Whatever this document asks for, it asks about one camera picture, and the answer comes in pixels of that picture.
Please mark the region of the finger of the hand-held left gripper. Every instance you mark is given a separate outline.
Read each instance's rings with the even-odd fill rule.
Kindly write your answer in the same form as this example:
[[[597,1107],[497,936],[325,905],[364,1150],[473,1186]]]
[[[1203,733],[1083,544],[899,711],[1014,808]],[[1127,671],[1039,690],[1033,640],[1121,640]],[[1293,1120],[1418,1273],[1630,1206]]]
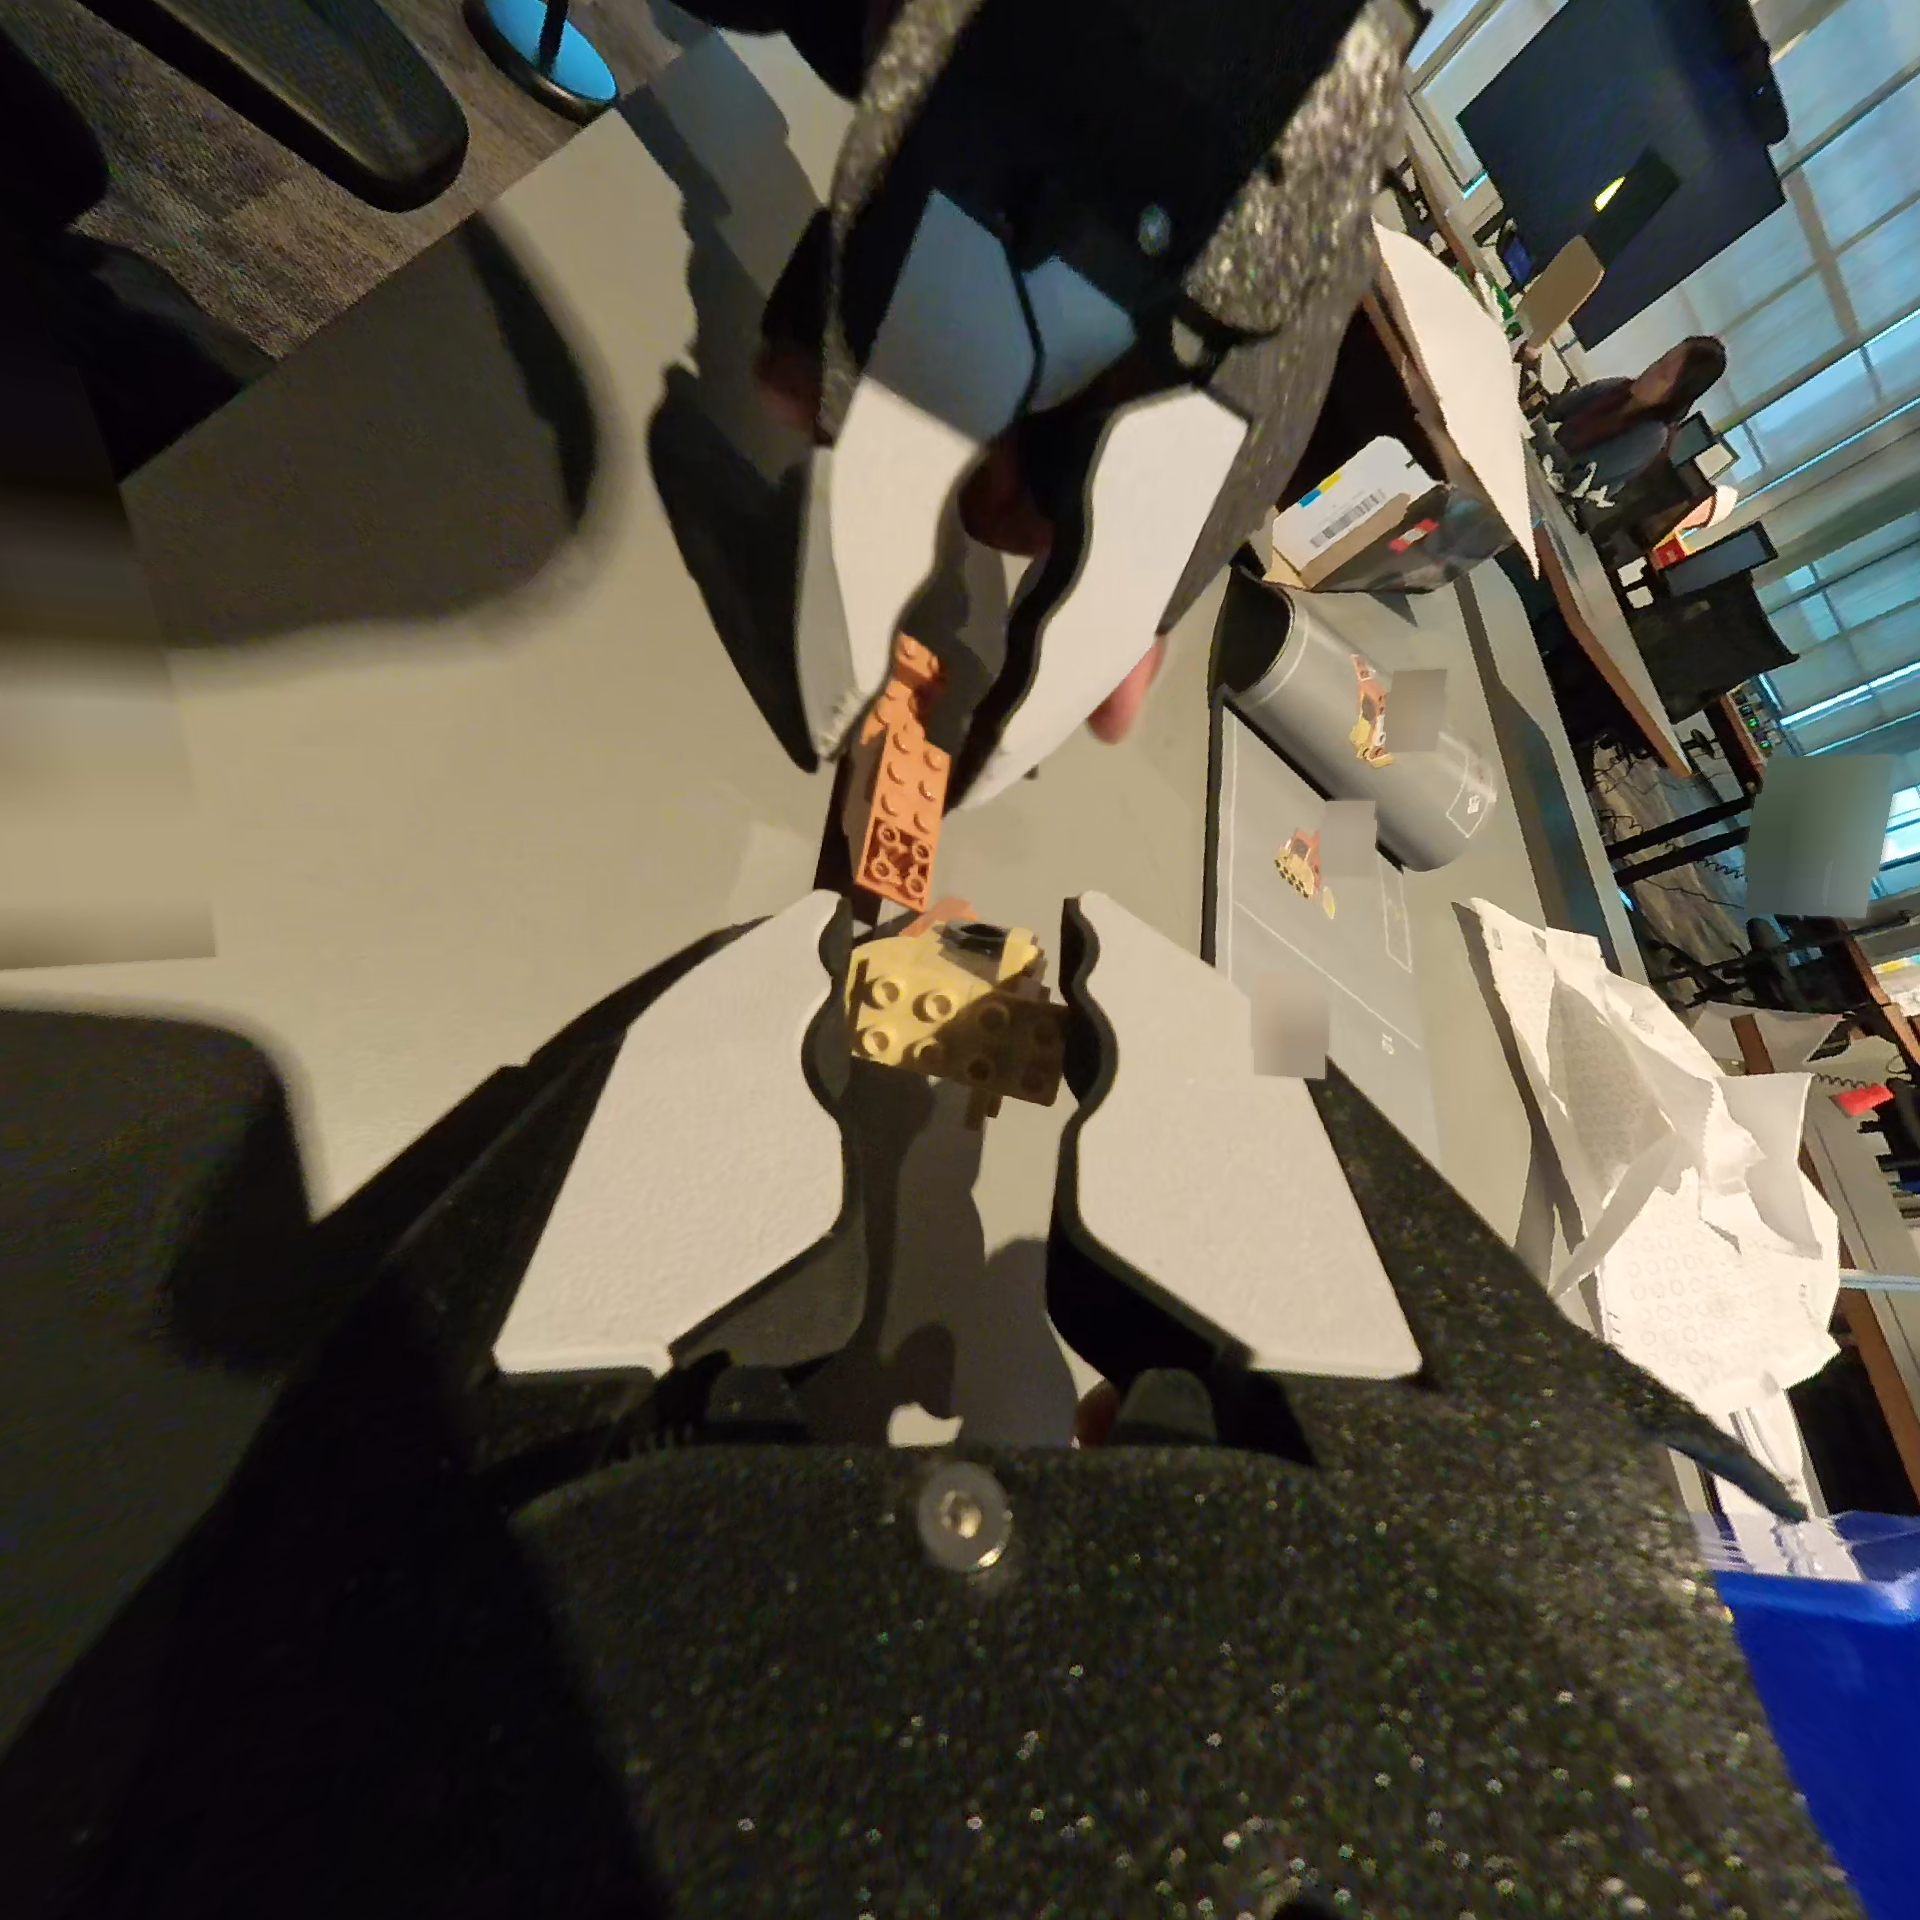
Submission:
[[[984,808],[1055,755],[1140,664],[1244,443],[1208,391],[1116,411],[1055,541],[1014,587],[1006,660],[955,762],[955,808]]]
[[[905,398],[853,398],[808,469],[794,660],[812,750],[838,759],[891,671],[899,613],[938,564],[980,443]]]

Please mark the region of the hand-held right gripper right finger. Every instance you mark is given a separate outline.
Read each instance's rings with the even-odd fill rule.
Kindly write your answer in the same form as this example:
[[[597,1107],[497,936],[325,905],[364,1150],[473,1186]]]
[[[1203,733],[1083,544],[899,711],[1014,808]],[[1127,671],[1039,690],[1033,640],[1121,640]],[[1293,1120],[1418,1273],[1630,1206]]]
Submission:
[[[1055,1327],[1102,1374],[1174,1338],[1253,1374],[1418,1378],[1421,1349],[1268,1004],[1108,891],[1062,905],[1070,1118]]]

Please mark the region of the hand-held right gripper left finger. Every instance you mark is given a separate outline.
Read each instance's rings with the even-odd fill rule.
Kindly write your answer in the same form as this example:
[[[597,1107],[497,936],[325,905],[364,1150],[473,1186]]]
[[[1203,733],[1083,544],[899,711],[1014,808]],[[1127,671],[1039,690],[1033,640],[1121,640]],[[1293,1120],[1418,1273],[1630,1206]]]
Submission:
[[[803,1364],[853,1336],[850,936],[850,899],[808,891],[628,1022],[499,1324],[499,1374]]]

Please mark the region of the brown brick tail piece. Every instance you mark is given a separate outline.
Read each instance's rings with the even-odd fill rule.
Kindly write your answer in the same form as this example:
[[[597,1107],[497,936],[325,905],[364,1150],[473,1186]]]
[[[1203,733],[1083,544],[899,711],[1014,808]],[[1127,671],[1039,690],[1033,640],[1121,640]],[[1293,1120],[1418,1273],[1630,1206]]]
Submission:
[[[952,755],[924,733],[938,656],[898,637],[887,681],[850,741],[843,835],[853,889],[920,915],[943,835]]]

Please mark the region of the tan and brown brick figure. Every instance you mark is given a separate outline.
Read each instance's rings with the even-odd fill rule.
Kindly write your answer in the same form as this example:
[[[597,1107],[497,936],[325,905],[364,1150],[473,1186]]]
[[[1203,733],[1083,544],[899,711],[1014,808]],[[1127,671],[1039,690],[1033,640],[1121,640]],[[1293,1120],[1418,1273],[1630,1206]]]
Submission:
[[[853,1059],[969,1094],[969,1128],[998,1107],[1048,1111],[1062,1088],[1068,1005],[1044,987],[1030,926],[984,923],[969,899],[934,899],[853,943],[843,1022]]]

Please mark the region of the grey desk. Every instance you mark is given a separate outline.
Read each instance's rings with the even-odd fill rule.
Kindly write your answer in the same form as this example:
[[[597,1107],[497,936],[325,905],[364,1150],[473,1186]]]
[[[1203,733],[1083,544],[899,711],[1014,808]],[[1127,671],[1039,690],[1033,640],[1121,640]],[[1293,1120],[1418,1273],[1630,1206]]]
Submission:
[[[696,371],[815,210],[799,138],[823,116],[794,60],[696,43],[134,476],[187,640],[165,664],[212,956],[45,988],[271,1040],[325,1205],[481,1072],[812,891],[830,775],[745,681],[782,539]],[[1048,956],[1078,891],[1199,946],[1217,605],[1183,620],[1132,741],[1070,733],[949,823],[938,889]],[[850,1075],[873,1163],[853,1332],[891,1364],[869,1430],[920,1402],[969,1438],[1062,1438],[1070,1094],[969,1128],[955,1083]]]

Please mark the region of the cardboard box with white label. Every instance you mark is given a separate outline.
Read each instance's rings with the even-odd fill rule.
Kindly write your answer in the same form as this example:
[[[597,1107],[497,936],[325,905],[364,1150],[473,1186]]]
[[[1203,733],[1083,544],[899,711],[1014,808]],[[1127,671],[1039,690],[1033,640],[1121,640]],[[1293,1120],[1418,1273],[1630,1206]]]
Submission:
[[[1295,592],[1399,592],[1450,499],[1399,440],[1373,437],[1268,524],[1265,585]]]

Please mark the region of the grey instruction booklet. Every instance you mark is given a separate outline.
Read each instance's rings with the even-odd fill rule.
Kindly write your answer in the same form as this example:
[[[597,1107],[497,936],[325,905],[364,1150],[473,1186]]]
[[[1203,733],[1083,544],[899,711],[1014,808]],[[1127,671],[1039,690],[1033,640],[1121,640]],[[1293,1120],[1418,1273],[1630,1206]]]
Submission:
[[[1433,1072],[1418,981],[1418,873],[1460,861],[1503,808],[1496,762],[1445,727],[1389,733],[1396,671],[1300,592],[1230,573],[1212,630],[1203,956],[1287,1066],[1342,1072],[1430,1162]]]

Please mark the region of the white paper sheet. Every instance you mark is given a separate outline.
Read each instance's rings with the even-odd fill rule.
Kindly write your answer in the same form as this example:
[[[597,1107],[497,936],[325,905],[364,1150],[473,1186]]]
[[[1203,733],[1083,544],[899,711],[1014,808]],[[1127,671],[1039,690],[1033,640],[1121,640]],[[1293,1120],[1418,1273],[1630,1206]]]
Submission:
[[[1373,246],[1377,294],[1437,404],[1445,443],[1460,452],[1477,495],[1518,541],[1518,556],[1534,567],[1532,432],[1518,411],[1518,367],[1503,322],[1403,232],[1373,221]]]

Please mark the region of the crumpled white paper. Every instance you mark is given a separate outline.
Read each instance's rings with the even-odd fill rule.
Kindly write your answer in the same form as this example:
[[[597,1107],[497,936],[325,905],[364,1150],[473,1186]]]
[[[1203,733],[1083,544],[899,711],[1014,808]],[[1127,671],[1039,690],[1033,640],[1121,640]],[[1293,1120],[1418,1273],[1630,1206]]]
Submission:
[[[1820,1374],[1839,1222],[1799,1170],[1810,1075],[1730,1075],[1597,937],[1465,908],[1572,1190],[1549,1289],[1597,1286],[1601,1336],[1710,1417]]]

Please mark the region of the brown wooden table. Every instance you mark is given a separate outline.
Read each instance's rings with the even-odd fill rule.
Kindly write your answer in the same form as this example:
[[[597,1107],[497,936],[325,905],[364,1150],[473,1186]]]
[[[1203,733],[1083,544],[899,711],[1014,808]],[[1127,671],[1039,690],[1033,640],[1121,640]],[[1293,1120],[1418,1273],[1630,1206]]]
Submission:
[[[1433,447],[1443,452],[1450,483],[1473,488],[1460,452],[1443,437],[1437,404],[1425,391],[1425,379],[1389,322],[1386,300],[1377,294],[1377,281],[1364,300],[1364,311],[1370,311],[1396,371],[1403,376],[1412,411],[1425,423]],[[1621,736],[1644,747],[1672,775],[1690,775],[1694,762],[1650,685],[1650,676],[1644,664],[1644,651],[1637,651],[1625,608],[1615,600],[1615,581],[1601,564],[1591,539],[1572,519],[1561,495],[1549,488],[1549,474],[1534,459],[1534,447],[1532,447],[1528,483],[1532,483],[1532,519],[1534,519],[1534,567],[1546,567],[1546,581],[1554,587],[1554,600],[1559,600],[1578,651],[1591,660],[1591,671],[1609,685],[1609,698],[1621,711],[1621,727],[1615,727]]]

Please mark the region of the large dark screen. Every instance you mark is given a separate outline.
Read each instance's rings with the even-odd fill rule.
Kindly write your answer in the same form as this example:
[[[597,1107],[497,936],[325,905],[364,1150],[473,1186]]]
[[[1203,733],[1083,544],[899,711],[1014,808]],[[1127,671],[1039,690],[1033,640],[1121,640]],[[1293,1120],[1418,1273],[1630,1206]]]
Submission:
[[[1597,252],[1585,349],[1787,206],[1787,108],[1745,0],[1561,4],[1453,119],[1534,272]]]

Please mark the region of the black office chair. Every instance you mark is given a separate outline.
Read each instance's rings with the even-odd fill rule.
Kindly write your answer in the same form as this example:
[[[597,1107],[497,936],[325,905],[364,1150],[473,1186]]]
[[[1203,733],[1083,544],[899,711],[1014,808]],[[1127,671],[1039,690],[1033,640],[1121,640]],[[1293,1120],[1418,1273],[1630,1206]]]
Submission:
[[[1775,558],[1775,541],[1754,519],[1667,567],[1650,567],[1630,587],[1630,637],[1672,727],[1798,660],[1754,587],[1754,573]]]

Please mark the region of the blue plastic bin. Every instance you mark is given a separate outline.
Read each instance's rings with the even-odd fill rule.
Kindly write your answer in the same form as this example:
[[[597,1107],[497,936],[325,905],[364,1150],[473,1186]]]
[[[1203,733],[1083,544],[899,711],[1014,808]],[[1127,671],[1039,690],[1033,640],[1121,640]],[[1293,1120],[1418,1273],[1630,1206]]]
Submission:
[[[1814,1826],[1876,1920],[1920,1911],[1920,1525],[1694,1517]]]

